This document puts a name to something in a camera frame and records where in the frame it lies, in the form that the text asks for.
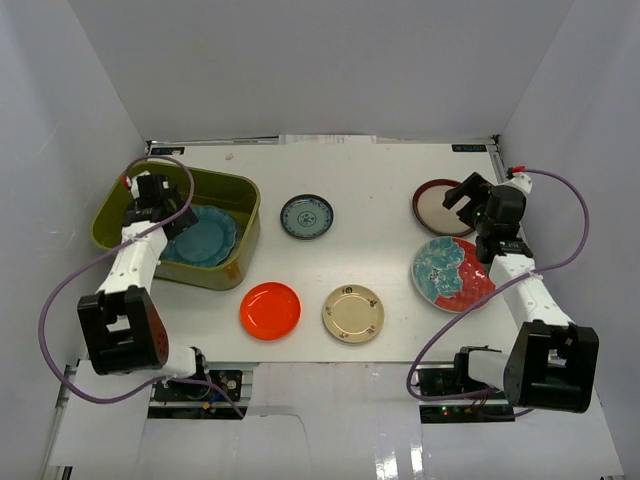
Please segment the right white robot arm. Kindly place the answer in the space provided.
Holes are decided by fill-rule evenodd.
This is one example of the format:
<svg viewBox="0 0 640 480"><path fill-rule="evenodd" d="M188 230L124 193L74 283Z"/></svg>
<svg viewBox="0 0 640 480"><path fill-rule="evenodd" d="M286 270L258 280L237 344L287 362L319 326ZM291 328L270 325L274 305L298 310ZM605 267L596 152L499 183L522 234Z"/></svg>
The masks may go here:
<svg viewBox="0 0 640 480"><path fill-rule="evenodd" d="M445 194L447 209L466 202L457 215L476 232L476 258L519 327L507 353L488 346L462 348L451 384L466 399L488 386L503 392L513 407L583 413L591 402L599 338L558 306L519 234L530 175L514 168L506 182L494 185L473 173Z"/></svg>

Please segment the red rimmed cream plate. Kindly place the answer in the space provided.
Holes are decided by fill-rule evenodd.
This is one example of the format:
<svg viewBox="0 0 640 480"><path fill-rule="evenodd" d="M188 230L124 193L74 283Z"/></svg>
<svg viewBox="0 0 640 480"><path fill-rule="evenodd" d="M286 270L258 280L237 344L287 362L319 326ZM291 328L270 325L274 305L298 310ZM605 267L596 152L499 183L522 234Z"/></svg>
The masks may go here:
<svg viewBox="0 0 640 480"><path fill-rule="evenodd" d="M462 207L458 202L454 209L443 206L445 193L460 184L451 179L427 181L416 189L412 198L412 209L418 222L438 236L466 237L474 230L465 225L456 211Z"/></svg>

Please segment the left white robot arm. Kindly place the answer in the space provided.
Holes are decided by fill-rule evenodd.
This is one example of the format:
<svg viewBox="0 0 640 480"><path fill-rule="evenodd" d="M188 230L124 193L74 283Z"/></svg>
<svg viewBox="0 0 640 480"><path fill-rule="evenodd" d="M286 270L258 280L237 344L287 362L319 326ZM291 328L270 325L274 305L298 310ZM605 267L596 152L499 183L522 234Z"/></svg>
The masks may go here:
<svg viewBox="0 0 640 480"><path fill-rule="evenodd" d="M77 306L89 358L99 375L153 371L177 378L188 398L211 387L199 349L172 343L150 296L160 257L170 240L197 223L177 187L145 171L127 181L127 206L118 251L105 281Z"/></svg>

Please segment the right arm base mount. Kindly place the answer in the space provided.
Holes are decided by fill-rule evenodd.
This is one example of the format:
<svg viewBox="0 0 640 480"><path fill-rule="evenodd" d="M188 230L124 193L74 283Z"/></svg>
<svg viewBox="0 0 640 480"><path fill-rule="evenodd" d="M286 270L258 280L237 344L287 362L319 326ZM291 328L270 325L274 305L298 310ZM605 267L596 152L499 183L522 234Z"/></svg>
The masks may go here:
<svg viewBox="0 0 640 480"><path fill-rule="evenodd" d="M452 365L421 368L413 376L412 387L422 396L451 396L485 390L473 380L462 380ZM422 402L419 404L422 425L474 424L514 422L515 412L505 395L496 390L483 396L464 399Z"/></svg>

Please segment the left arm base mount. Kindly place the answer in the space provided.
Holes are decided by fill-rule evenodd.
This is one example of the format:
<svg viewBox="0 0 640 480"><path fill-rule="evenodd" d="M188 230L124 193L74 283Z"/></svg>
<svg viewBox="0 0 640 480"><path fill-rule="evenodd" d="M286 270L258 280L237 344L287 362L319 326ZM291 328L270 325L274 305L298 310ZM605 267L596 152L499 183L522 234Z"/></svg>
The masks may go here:
<svg viewBox="0 0 640 480"><path fill-rule="evenodd" d="M152 388L149 419L241 420L243 372L210 370L207 384L158 382Z"/></svg>

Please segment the teal scalloped plate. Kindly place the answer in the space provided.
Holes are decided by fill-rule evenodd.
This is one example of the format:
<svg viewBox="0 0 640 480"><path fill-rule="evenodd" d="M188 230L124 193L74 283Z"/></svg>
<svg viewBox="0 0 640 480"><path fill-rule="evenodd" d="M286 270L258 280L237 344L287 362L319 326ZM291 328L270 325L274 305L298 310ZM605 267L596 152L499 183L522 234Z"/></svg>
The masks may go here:
<svg viewBox="0 0 640 480"><path fill-rule="evenodd" d="M198 222L171 240L161 258L196 267L216 267L234 248L237 222L226 211L214 206L194 206L192 211Z"/></svg>

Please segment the teal and red floral plate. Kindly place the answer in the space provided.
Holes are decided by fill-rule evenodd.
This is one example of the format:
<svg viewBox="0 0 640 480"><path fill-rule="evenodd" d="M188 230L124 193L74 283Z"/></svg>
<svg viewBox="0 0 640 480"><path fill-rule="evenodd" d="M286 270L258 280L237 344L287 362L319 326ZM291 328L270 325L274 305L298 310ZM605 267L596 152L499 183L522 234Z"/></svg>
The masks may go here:
<svg viewBox="0 0 640 480"><path fill-rule="evenodd" d="M458 314L495 290L475 245L444 236L422 245L411 264L413 284L434 307Z"/></svg>

